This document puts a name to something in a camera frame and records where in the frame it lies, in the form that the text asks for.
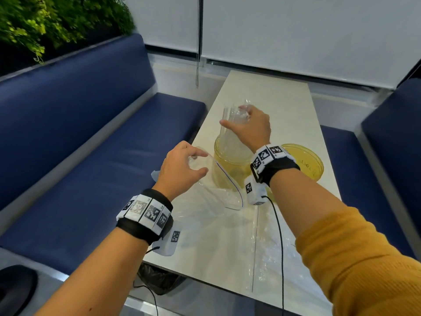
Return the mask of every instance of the mustard yellow sweater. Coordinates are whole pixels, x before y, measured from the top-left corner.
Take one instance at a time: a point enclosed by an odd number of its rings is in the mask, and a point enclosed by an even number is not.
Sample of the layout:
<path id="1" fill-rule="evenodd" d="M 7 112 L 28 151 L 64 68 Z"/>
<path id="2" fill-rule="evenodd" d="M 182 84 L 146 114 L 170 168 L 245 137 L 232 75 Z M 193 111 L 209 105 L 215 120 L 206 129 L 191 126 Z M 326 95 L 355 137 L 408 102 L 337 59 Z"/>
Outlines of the mustard yellow sweater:
<path id="1" fill-rule="evenodd" d="M 401 255 L 356 208 L 318 221 L 296 247 L 334 315 L 421 315 L 421 263 Z"/>

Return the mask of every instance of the green foliage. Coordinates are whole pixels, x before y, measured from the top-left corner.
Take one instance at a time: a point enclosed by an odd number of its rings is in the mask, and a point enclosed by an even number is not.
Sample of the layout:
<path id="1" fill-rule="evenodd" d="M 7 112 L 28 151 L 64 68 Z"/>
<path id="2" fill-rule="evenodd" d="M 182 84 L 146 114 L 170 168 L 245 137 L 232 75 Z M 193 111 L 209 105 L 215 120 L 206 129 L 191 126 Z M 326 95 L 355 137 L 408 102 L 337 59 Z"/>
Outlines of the green foliage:
<path id="1" fill-rule="evenodd" d="M 129 34 L 134 23 L 121 0 L 0 0 L 0 41 L 27 47 L 42 62 L 41 36 L 55 47 L 84 39 L 97 24 Z"/>

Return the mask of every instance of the hand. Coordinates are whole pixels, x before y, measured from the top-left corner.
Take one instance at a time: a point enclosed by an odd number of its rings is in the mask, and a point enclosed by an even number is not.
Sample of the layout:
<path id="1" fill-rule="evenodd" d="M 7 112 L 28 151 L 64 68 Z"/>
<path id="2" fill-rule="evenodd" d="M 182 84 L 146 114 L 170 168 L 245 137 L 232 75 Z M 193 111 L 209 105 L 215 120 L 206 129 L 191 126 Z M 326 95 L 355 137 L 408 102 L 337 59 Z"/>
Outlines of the hand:
<path id="1" fill-rule="evenodd" d="M 247 123 L 236 124 L 227 120 L 220 120 L 219 123 L 233 131 L 245 146 L 256 153 L 256 150 L 270 143 L 269 115 L 253 105 L 240 106 L 240 108 L 247 109 L 250 115 Z"/>
<path id="2" fill-rule="evenodd" d="M 206 167 L 192 170 L 189 167 L 189 156 L 206 157 L 208 154 L 197 147 L 192 147 L 186 141 L 182 141 L 168 152 L 164 163 L 162 163 L 158 181 L 153 189 L 165 195 L 170 202 L 188 191 L 194 183 L 203 178 L 209 171 Z"/>

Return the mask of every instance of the blue leather upholstery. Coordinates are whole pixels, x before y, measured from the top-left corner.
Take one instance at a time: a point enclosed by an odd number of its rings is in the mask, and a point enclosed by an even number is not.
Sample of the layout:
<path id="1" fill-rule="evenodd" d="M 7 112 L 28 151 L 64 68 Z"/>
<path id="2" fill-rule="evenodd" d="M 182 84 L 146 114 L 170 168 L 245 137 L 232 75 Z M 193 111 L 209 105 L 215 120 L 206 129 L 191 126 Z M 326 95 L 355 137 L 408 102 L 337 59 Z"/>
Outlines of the blue leather upholstery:
<path id="1" fill-rule="evenodd" d="M 155 83 L 139 34 L 0 83 L 0 210 Z"/>
<path id="2" fill-rule="evenodd" d="M 127 201 L 152 187 L 151 172 L 190 137 L 204 112 L 201 102 L 156 94 L 18 219 L 0 246 L 71 274 Z"/>
<path id="3" fill-rule="evenodd" d="M 421 79 L 409 79 L 362 128 L 421 233 Z"/>
<path id="4" fill-rule="evenodd" d="M 342 201 L 358 208 L 402 254 L 415 258 L 355 134 L 321 128 Z"/>

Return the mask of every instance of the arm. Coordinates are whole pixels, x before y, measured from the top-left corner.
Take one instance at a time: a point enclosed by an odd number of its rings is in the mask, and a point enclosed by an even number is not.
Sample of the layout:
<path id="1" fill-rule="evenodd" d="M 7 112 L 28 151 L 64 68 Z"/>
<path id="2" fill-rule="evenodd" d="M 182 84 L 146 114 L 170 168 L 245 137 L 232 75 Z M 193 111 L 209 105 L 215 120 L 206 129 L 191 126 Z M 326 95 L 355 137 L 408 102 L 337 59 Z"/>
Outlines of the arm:
<path id="1" fill-rule="evenodd" d="M 208 172 L 206 168 L 190 169 L 189 156 L 207 156 L 207 153 L 181 142 L 167 154 L 162 164 L 153 189 L 169 201 L 187 191 Z M 114 228 L 36 315 L 118 315 L 147 248 L 148 243 L 144 240 Z"/>
<path id="2" fill-rule="evenodd" d="M 253 152 L 269 144 L 269 116 L 249 107 L 250 121 L 221 124 Z M 270 181 L 297 251 L 333 303 L 334 315 L 416 315 L 421 311 L 421 264 L 403 256 L 355 208 L 349 208 L 296 169 Z"/>

